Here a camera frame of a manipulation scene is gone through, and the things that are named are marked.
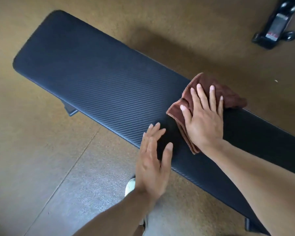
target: hand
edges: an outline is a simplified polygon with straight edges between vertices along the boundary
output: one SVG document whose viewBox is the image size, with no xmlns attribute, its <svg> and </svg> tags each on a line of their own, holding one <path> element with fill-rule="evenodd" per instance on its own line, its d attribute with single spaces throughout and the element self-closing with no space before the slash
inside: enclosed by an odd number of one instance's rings
<svg viewBox="0 0 295 236">
<path fill-rule="evenodd" d="M 136 189 L 146 191 L 153 202 L 156 202 L 165 193 L 171 172 L 171 158 L 173 143 L 168 143 L 160 162 L 157 159 L 157 141 L 165 133 L 160 129 L 160 123 L 151 124 L 143 134 L 140 154 L 136 165 Z"/>
<path fill-rule="evenodd" d="M 180 109 L 185 118 L 186 129 L 191 141 L 205 153 L 208 147 L 215 147 L 223 139 L 223 96 L 220 98 L 216 110 L 215 87 L 210 87 L 210 106 L 200 84 L 197 84 L 197 93 L 191 88 L 193 100 L 193 114 L 185 106 Z"/>
</svg>

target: white sneaker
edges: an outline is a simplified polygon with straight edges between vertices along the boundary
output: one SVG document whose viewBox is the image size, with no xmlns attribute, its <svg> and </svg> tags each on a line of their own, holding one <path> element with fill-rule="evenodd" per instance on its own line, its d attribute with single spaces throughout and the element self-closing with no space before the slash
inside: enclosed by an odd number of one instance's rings
<svg viewBox="0 0 295 236">
<path fill-rule="evenodd" d="M 129 180 L 129 182 L 126 185 L 126 190 L 125 190 L 125 197 L 127 196 L 127 194 L 129 194 L 131 191 L 134 190 L 134 187 L 136 186 L 136 177 L 134 176 L 133 178 L 131 178 Z M 146 231 L 147 228 L 147 216 L 144 217 L 144 219 L 141 220 L 141 222 L 139 223 L 139 225 L 142 225 L 144 227 L 144 232 L 143 235 Z"/>
</svg>

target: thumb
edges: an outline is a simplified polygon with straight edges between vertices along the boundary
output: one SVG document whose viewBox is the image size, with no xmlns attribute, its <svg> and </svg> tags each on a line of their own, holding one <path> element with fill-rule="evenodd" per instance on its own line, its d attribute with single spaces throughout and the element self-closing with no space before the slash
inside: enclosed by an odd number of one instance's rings
<svg viewBox="0 0 295 236">
<path fill-rule="evenodd" d="M 191 123 L 191 112 L 184 105 L 180 105 L 180 109 L 182 111 L 182 115 L 184 115 L 186 125 Z"/>
<path fill-rule="evenodd" d="M 161 162 L 162 172 L 170 172 L 172 156 L 173 156 L 173 143 L 168 143 L 163 151 L 163 158 Z"/>
</svg>

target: forearm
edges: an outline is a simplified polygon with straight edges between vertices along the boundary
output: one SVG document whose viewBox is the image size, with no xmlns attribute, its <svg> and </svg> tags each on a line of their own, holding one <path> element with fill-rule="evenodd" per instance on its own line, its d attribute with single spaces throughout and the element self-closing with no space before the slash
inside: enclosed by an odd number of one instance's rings
<svg viewBox="0 0 295 236">
<path fill-rule="evenodd" d="M 154 202 L 146 192 L 135 189 L 121 202 L 97 215 L 74 236 L 132 235 L 153 206 Z"/>
<path fill-rule="evenodd" d="M 205 149 L 272 235 L 295 235 L 295 174 L 221 140 Z"/>
</svg>

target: concrete floor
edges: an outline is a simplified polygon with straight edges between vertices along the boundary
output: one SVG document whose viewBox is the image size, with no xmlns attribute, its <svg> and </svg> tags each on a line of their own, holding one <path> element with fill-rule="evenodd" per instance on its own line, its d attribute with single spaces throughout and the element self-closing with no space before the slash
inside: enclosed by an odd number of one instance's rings
<svg viewBox="0 0 295 236">
<path fill-rule="evenodd" d="M 68 117 L 12 69 L 48 13 L 67 11 L 188 78 L 213 73 L 295 135 L 295 41 L 271 51 L 250 42 L 275 2 L 0 0 L 0 235 L 71 235 L 119 202 L 134 173 L 136 148 L 80 113 Z M 175 173 L 149 226 L 147 235 L 253 235 L 240 214 Z"/>
</svg>

